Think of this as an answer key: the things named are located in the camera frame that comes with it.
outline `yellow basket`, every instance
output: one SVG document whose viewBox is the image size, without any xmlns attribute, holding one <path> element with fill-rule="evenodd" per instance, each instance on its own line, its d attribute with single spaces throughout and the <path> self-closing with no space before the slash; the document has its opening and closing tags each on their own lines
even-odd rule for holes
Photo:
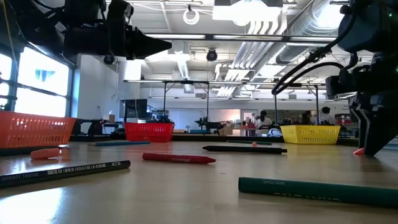
<svg viewBox="0 0 398 224">
<path fill-rule="evenodd" d="M 286 143 L 336 144 L 340 126 L 289 125 L 281 126 Z"/>
</svg>

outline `barcode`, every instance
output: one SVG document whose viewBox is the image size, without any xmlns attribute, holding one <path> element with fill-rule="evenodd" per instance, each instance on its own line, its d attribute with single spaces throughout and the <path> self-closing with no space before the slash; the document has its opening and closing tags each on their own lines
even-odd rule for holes
<svg viewBox="0 0 398 224">
<path fill-rule="evenodd" d="M 84 171 L 84 170 L 100 169 L 100 168 L 105 168 L 105 167 L 106 167 L 106 164 L 95 164 L 95 165 L 63 168 L 63 169 L 49 170 L 49 171 L 47 171 L 47 175 L 67 174 L 67 173 L 70 173 L 70 172 L 78 172 L 78 171 Z"/>
</svg>

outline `crayon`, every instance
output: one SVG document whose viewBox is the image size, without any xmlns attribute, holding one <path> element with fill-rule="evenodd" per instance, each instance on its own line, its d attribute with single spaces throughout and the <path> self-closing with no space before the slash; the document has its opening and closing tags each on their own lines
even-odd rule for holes
<svg viewBox="0 0 398 224">
<path fill-rule="evenodd" d="M 240 192 L 398 208 L 398 189 L 240 177 Z"/>
<path fill-rule="evenodd" d="M 80 175 L 127 169 L 130 167 L 130 165 L 130 161 L 116 161 L 75 167 L 64 167 L 52 170 L 26 172 L 20 174 L 0 175 L 0 189 L 50 180 L 58 180 L 67 177 L 76 177 Z"/>
<path fill-rule="evenodd" d="M 60 149 L 41 149 L 30 153 L 30 158 L 35 159 L 49 159 L 60 156 Z"/>
<path fill-rule="evenodd" d="M 287 149 L 278 147 L 238 147 L 238 146 L 205 146 L 203 149 L 210 152 L 256 152 L 269 154 L 282 154 Z"/>
<path fill-rule="evenodd" d="M 184 162 L 194 164 L 208 164 L 211 162 L 216 162 L 215 159 L 206 156 L 184 156 L 157 153 L 143 153 L 142 159 L 147 161 Z"/>
</svg>

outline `window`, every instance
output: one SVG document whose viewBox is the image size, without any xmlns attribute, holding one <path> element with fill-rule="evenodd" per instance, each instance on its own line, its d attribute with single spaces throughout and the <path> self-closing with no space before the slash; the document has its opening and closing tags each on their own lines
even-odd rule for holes
<svg viewBox="0 0 398 224">
<path fill-rule="evenodd" d="M 11 67 L 12 60 L 11 58 L 0 54 L 0 72 L 1 79 L 9 80 L 11 77 Z M 0 95 L 8 96 L 9 94 L 9 85 L 7 83 L 0 83 Z M 4 106 L 8 103 L 7 99 L 0 98 L 0 109 L 4 109 Z"/>
<path fill-rule="evenodd" d="M 9 80 L 11 77 L 11 66 L 12 60 L 11 58 L 0 54 L 0 72 L 1 78 L 3 80 Z"/>
<path fill-rule="evenodd" d="M 25 88 L 18 88 L 17 97 L 15 111 L 18 113 L 57 117 L 65 116 L 67 106 L 65 97 L 47 95 Z"/>
<path fill-rule="evenodd" d="M 15 112 L 64 117 L 68 81 L 66 65 L 26 47 L 21 53 L 17 82 L 33 88 L 17 89 Z"/>
<path fill-rule="evenodd" d="M 28 47 L 21 54 L 18 83 L 66 96 L 69 68 Z"/>
<path fill-rule="evenodd" d="M 5 83 L 0 84 L 0 95 L 7 96 L 9 91 L 9 86 Z M 7 104 L 7 99 L 0 98 L 0 107 Z"/>
</svg>

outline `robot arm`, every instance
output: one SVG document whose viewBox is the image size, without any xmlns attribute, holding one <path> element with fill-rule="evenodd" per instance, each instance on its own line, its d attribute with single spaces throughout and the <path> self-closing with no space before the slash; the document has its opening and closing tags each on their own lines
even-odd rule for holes
<svg viewBox="0 0 398 224">
<path fill-rule="evenodd" d="M 59 57 L 90 54 L 134 60 L 171 48 L 171 43 L 147 37 L 129 25 L 134 8 L 123 0 L 112 0 L 107 18 L 105 0 L 65 0 L 58 8 L 39 0 L 6 1 L 25 40 Z M 42 12 L 37 4 L 49 11 Z M 58 30 L 58 23 L 65 30 Z"/>
<path fill-rule="evenodd" d="M 340 23 L 339 35 L 326 47 L 319 48 L 292 71 L 281 78 L 272 90 L 279 94 L 307 72 L 326 65 L 340 69 L 339 75 L 326 79 L 328 95 L 356 91 L 350 99 L 350 110 L 359 120 L 359 147 L 374 156 L 398 135 L 398 2 L 395 0 L 351 0 L 340 10 L 345 16 Z M 351 53 L 348 66 L 319 63 L 295 76 L 286 85 L 283 82 L 306 64 L 317 62 L 338 44 Z M 375 53 L 371 65 L 355 67 L 357 52 Z"/>
</svg>

